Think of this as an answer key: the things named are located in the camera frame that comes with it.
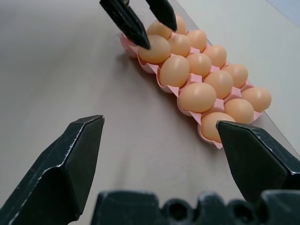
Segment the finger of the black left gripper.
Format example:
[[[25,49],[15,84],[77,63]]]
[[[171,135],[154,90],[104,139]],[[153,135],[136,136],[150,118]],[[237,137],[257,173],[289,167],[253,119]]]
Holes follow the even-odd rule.
[[[130,41],[146,50],[150,49],[144,25],[129,6],[128,0],[101,0],[99,4]]]
[[[173,31],[177,31],[176,16],[173,7],[167,0],[146,0],[146,2],[160,23]]]

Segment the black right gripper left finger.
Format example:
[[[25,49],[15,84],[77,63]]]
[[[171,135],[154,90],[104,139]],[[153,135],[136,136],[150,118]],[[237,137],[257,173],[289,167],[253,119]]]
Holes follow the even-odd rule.
[[[67,225],[82,215],[93,183],[102,115],[80,118],[36,159],[0,209],[2,225]]]

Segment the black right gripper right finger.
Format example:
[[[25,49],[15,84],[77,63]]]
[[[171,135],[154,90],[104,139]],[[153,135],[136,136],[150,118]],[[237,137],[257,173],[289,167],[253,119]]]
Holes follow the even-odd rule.
[[[216,124],[232,177],[254,203],[265,190],[299,190],[300,161],[262,128],[220,120]]]

